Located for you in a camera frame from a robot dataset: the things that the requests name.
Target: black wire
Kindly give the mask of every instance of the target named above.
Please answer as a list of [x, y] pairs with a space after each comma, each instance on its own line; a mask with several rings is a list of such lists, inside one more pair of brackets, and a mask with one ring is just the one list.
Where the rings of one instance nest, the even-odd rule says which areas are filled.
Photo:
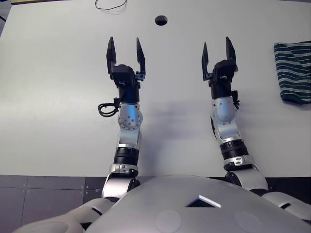
[[4, 22], [6, 22], [6, 19], [5, 19], [5, 18], [3, 18], [2, 16], [0, 16], [0, 19], [2, 19]]
[[[105, 108], [108, 106], [115, 107], [115, 109], [107, 113], [103, 112], [102, 108]], [[98, 105], [97, 109], [98, 109], [99, 114], [102, 117], [112, 117], [114, 114], [116, 114], [119, 111], [118, 107], [116, 107], [114, 103], [101, 103], [100, 105]]]
[[125, 0], [123, 4], [121, 4], [121, 5], [119, 5], [119, 6], [112, 7], [112, 8], [100, 8], [100, 7], [97, 6], [97, 2], [98, 2], [98, 0], [95, 0], [95, 7], [96, 7], [97, 9], [109, 11], [109, 10], [113, 10], [113, 9], [116, 9], [116, 8], [118, 8], [118, 7], [121, 7], [121, 6], [125, 5], [125, 4], [127, 3], [127, 0]]
[[[112, 117], [114, 114], [116, 114], [119, 111], [120, 103], [123, 100], [124, 94], [125, 92], [123, 92], [120, 98], [114, 98], [113, 103], [101, 103], [100, 105], [98, 105], [97, 109], [98, 109], [99, 114], [102, 117]], [[115, 107], [115, 109], [110, 112], [105, 113], [102, 111], [102, 108], [106, 108], [106, 107]]]

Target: striped cloth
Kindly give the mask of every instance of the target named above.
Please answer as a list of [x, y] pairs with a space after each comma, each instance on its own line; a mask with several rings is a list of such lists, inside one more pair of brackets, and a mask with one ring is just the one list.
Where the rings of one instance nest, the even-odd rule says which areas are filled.
[[282, 100], [311, 103], [311, 41], [274, 44]]

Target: vent slot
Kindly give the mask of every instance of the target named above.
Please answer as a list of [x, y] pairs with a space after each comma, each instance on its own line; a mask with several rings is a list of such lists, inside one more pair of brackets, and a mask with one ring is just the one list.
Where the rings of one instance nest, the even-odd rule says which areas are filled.
[[190, 204], [188, 204], [187, 207], [221, 208], [222, 206], [211, 199], [199, 195], [199, 197], [190, 202]]

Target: white table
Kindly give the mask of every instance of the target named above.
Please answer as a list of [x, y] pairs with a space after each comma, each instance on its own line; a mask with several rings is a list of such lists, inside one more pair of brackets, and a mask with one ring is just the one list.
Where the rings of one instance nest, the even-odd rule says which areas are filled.
[[[155, 25], [158, 15], [168, 24]], [[0, 38], [0, 174], [107, 174], [119, 129], [97, 105], [118, 95], [106, 67], [110, 36], [118, 64], [138, 70], [137, 36], [146, 57], [140, 175], [225, 174], [201, 56], [206, 41], [211, 71], [226, 36], [248, 151], [266, 177], [311, 175], [311, 107], [281, 100], [273, 52], [275, 42], [311, 39], [310, 4], [276, 0], [129, 0], [113, 14], [92, 0], [13, 6]]]

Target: floor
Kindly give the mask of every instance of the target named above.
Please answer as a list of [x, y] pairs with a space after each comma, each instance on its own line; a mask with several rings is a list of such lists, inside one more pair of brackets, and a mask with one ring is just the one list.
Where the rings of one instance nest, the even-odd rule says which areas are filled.
[[[141, 183], [151, 177], [139, 177]], [[285, 192], [311, 203], [311, 178], [267, 178], [270, 191]], [[65, 214], [101, 197], [105, 177], [0, 175], [0, 232]]]
[[[4, 1], [4, 2], [0, 1], [0, 16], [7, 19], [9, 12], [10, 12], [10, 9], [11, 9], [10, 1]], [[0, 35], [2, 33], [4, 24], [5, 24], [5, 22], [0, 19]]]

